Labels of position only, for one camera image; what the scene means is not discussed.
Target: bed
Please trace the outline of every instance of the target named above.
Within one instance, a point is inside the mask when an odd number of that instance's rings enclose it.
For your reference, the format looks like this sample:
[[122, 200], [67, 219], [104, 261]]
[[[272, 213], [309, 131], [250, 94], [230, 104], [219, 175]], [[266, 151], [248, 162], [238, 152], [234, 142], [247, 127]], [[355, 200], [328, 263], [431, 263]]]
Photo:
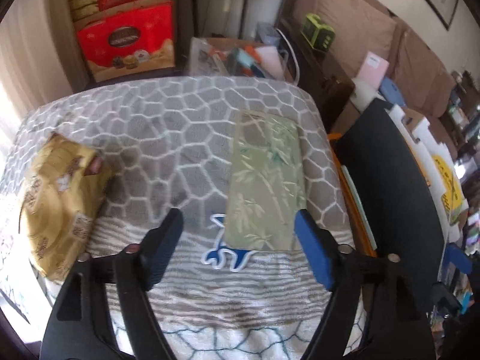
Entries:
[[[31, 159], [57, 131], [98, 149], [116, 172], [87, 244], [93, 256], [139, 242], [171, 207], [182, 210], [182, 237], [163, 280], [148, 294], [179, 359], [302, 356], [330, 298], [303, 252], [235, 256], [218, 247], [222, 228], [211, 216], [225, 213], [239, 109], [296, 122], [308, 209], [338, 243], [353, 246], [326, 132], [304, 91], [285, 82], [240, 77], [151, 79], [96, 88], [28, 115], [0, 182], [0, 289], [31, 325], [45, 329], [61, 283], [39, 277], [22, 252], [16, 194]], [[207, 263], [203, 257], [210, 251], [225, 260], [221, 269], [215, 269], [219, 261]], [[107, 296], [118, 344], [132, 353], [113, 285]], [[360, 300], [347, 351], [358, 346], [364, 323]]]

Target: blue bird embroidery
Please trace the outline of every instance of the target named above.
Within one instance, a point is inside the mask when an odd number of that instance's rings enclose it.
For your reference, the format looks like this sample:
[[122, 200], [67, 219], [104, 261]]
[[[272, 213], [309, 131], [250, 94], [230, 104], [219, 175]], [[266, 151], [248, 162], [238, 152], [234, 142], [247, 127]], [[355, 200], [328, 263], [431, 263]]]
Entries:
[[242, 250], [233, 249], [223, 241], [223, 235], [225, 233], [225, 227], [223, 221], [225, 220], [225, 214], [213, 214], [210, 216], [210, 220], [220, 227], [217, 238], [215, 238], [214, 249], [207, 250], [202, 255], [202, 263], [205, 265], [212, 264], [214, 269], [221, 269], [225, 266], [227, 261], [226, 254], [230, 254], [230, 270], [232, 272], [239, 272], [247, 265], [248, 259], [251, 255], [255, 254], [256, 250]]

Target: brown sofa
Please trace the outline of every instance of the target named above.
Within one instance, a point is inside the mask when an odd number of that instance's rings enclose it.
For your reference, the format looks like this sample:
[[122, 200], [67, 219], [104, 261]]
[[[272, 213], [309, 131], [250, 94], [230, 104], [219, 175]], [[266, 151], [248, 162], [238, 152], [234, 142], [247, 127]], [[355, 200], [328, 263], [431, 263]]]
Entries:
[[[332, 20], [328, 24], [335, 28], [337, 38], [330, 53], [333, 53], [351, 78], [358, 71], [358, 57], [363, 60], [366, 51], [377, 52], [387, 59], [390, 65], [386, 76], [399, 87], [407, 106], [427, 117], [432, 135], [439, 143], [447, 145], [455, 160], [455, 144], [438, 119], [446, 111], [455, 81], [435, 53], [412, 28], [377, 0], [322, 1], [284, 0], [280, 15], [288, 12], [297, 23], [302, 22], [305, 14], [311, 12], [319, 13], [327, 23], [325, 17]], [[318, 9], [324, 9], [325, 12], [320, 13]], [[342, 15], [349, 17], [348, 20], [343, 19], [346, 23], [342, 23]], [[350, 57], [355, 53], [356, 59], [352, 62]], [[330, 132], [344, 133], [359, 115], [354, 105], [348, 101]]]

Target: blue gripper pad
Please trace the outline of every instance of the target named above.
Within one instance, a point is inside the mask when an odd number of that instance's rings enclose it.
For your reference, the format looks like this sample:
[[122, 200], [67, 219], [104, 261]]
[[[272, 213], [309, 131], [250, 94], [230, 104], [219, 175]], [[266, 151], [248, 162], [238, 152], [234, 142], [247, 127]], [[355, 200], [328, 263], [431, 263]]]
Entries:
[[335, 287], [339, 269], [338, 244], [328, 230], [319, 228], [303, 209], [295, 216], [295, 233], [307, 256], [315, 280], [328, 291]]

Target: pink card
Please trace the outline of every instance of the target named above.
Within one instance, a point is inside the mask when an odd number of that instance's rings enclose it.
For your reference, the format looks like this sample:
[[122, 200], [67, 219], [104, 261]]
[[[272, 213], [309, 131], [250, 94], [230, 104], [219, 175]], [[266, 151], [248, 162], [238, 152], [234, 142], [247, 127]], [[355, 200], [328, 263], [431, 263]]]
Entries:
[[387, 72], [389, 63], [378, 55], [368, 52], [357, 78], [366, 81], [377, 91]]

